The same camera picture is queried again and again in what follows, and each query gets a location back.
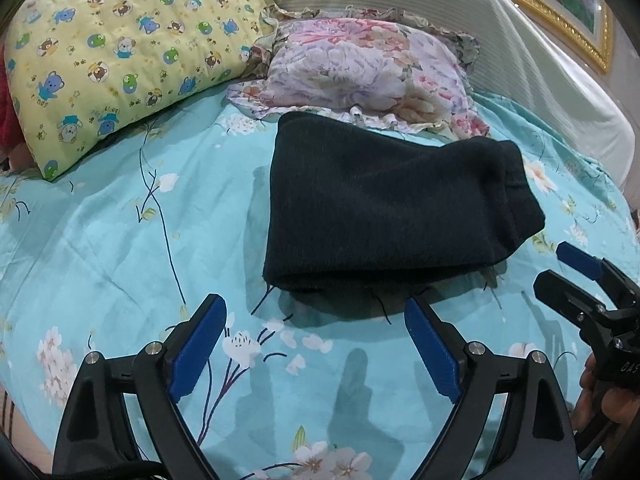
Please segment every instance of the framed painting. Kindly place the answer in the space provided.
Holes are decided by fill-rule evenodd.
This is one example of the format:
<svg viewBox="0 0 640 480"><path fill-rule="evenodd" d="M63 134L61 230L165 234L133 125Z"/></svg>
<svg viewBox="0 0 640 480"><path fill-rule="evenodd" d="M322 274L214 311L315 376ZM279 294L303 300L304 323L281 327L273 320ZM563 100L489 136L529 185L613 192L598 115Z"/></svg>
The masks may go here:
<svg viewBox="0 0 640 480"><path fill-rule="evenodd" d="M512 0L602 73L613 51L613 13L604 0Z"/></svg>

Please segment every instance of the floral bed sheet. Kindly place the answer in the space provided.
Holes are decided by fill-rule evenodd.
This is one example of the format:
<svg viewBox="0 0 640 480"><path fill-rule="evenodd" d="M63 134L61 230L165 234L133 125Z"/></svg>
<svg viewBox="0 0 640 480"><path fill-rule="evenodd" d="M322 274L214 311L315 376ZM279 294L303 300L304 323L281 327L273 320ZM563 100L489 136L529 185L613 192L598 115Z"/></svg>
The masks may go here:
<svg viewBox="0 0 640 480"><path fill-rule="evenodd" d="M85 353L138 352L216 292L228 306L225 333L179 408L223 480L406 480L450 402L392 293L272 290L260 303L276 124L242 115L224 92L210 89L130 127L55 183L0 176L0 382L52 449ZM474 100L492 136L520 145L546 227L503 264L437 283L431 301L493 352L545 351L575 400L588 348L535 300L532 283L551 268L602 294L556 260L563 240L638 279L626 203L597 162L535 116L500 96ZM152 458L140 410L127 402ZM481 472L503 405L497 399L469 476Z"/></svg>

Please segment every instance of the bed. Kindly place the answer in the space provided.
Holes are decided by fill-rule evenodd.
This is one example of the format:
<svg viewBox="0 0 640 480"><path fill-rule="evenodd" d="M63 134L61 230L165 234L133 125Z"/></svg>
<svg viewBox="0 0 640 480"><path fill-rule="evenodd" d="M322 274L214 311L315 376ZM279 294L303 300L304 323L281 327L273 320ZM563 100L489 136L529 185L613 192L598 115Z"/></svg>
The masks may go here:
<svg viewBox="0 0 640 480"><path fill-rule="evenodd" d="M546 227L503 264L437 283L430 300L493 352L543 350L567 401L577 399L588 347L535 300L532 283L553 269L602 294L556 260L564 240L640 280L640 248L619 190L634 148L622 113L508 0L276 2L288 10L397 6L480 39L474 99L492 136L522 150ZM303 448L322 452L323 442L347 457L366 454L353 478L409 478L451 405L406 332L402 297L264 297L276 123L247 117L225 89L127 127L53 183L28 172L0 176L0 383L53 449L85 354L120 356L164 340L215 292L228 306L229 342L241 350L218 344L211 373L179 407L221 478L286 478ZM127 400L152 458L140 410ZM482 471L503 407L498 398L470 478Z"/></svg>

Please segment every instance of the blue gripper pad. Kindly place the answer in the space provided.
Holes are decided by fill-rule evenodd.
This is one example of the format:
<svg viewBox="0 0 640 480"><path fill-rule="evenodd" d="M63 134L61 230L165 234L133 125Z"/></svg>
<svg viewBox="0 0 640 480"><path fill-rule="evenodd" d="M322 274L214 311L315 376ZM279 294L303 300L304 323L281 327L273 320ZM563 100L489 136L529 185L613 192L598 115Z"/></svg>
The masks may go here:
<svg viewBox="0 0 640 480"><path fill-rule="evenodd" d="M225 323L226 303L217 296L174 358L173 375L168 388L173 402L178 402L193 391Z"/></svg>
<svg viewBox="0 0 640 480"><path fill-rule="evenodd" d="M404 324L438 393L449 397L455 404L462 395L458 380L458 362L449 353L414 298L408 300L404 306Z"/></svg>
<svg viewBox="0 0 640 480"><path fill-rule="evenodd" d="M568 242L558 244L556 249L558 260L566 263L594 282L602 277L602 263L599 259L578 249Z"/></svg>

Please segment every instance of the yellow pillowcase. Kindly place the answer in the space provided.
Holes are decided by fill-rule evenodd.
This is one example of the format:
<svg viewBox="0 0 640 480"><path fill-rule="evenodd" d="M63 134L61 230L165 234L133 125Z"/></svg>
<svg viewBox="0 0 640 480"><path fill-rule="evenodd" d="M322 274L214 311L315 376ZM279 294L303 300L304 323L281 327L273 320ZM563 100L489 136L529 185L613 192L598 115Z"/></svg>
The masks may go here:
<svg viewBox="0 0 640 480"><path fill-rule="evenodd" d="M101 138L249 72L272 0L26 0L5 49L20 126L44 178Z"/></svg>

